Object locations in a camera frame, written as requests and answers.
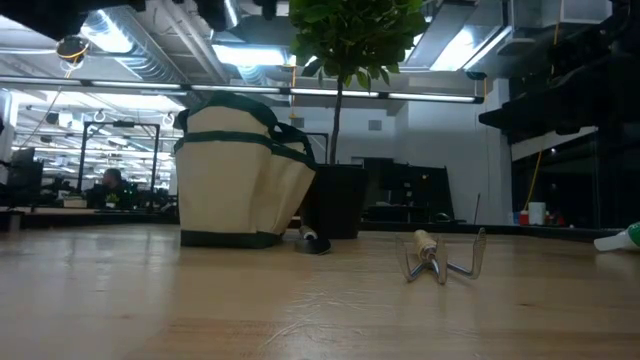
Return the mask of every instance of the wooden handle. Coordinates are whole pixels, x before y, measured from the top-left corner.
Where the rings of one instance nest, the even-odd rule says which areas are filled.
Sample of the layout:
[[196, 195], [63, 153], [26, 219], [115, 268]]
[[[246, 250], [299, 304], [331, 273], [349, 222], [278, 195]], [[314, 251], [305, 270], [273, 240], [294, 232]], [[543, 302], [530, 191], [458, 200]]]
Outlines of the wooden handle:
[[431, 235], [424, 230], [417, 230], [413, 233], [413, 241], [416, 244], [416, 253], [420, 260], [427, 260], [427, 250], [437, 245]]

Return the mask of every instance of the plant stem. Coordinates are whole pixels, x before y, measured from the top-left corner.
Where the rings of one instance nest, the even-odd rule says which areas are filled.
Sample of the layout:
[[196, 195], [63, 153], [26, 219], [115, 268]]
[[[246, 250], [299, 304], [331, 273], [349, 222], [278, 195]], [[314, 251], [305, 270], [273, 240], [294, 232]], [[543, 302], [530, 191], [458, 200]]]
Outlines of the plant stem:
[[340, 132], [340, 109], [342, 108], [342, 88], [345, 76], [338, 75], [338, 98], [336, 99], [336, 110], [333, 115], [333, 132], [331, 133], [331, 152], [329, 153], [329, 164], [336, 164], [336, 147], [338, 146], [338, 132]]

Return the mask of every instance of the person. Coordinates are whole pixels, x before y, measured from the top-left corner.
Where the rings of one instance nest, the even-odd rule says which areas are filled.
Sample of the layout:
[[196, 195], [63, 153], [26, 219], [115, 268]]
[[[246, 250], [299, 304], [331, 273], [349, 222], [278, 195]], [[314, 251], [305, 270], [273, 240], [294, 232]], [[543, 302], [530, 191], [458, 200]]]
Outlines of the person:
[[131, 208], [131, 195], [120, 170], [111, 168], [102, 175], [102, 186], [96, 185], [88, 196], [89, 207], [104, 208], [107, 203], [115, 204], [117, 209]]
[[115, 168], [105, 170], [102, 175], [102, 185], [109, 190], [116, 190], [120, 187], [124, 187], [122, 184], [122, 173], [120, 170]]

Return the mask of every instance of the wall vent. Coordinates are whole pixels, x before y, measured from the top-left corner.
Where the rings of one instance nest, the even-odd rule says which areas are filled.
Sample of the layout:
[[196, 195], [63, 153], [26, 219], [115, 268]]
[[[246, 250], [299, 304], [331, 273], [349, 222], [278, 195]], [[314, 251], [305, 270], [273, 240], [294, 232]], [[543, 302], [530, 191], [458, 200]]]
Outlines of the wall vent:
[[369, 120], [369, 131], [382, 131], [382, 120]]
[[291, 126], [298, 128], [298, 129], [302, 129], [304, 128], [304, 118], [292, 118], [291, 119]]

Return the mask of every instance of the potted plant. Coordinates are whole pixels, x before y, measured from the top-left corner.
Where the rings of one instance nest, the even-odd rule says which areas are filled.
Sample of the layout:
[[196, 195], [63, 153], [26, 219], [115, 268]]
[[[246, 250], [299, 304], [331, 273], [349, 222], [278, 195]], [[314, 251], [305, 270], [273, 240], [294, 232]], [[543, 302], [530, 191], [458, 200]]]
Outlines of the potted plant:
[[337, 78], [329, 165], [318, 169], [301, 215], [319, 236], [356, 238], [367, 188], [364, 169], [336, 165], [343, 88], [355, 77], [371, 90], [371, 80], [389, 85], [388, 72], [398, 63], [413, 39], [427, 29], [420, 12], [422, 0], [291, 0], [289, 17], [299, 33], [290, 51], [305, 66], [303, 76]]

